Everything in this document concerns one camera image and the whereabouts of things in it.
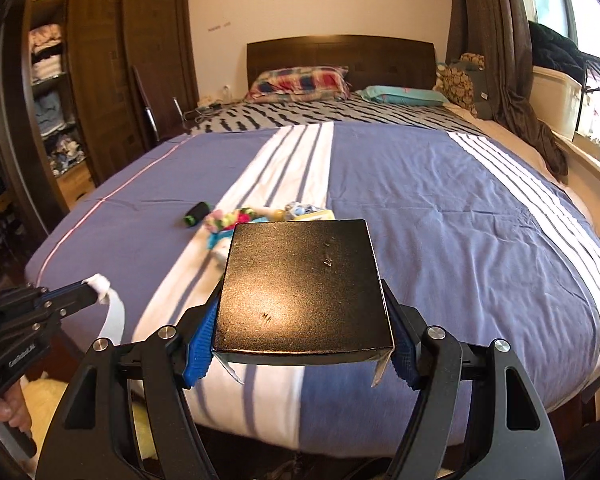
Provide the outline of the person's left hand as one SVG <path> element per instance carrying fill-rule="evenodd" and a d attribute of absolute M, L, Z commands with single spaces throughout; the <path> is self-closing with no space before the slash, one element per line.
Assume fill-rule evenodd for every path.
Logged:
<path fill-rule="evenodd" d="M 6 422 L 9 427 L 22 432 L 31 430 L 32 419 L 24 400 L 20 380 L 0 397 L 0 422 Z"/>

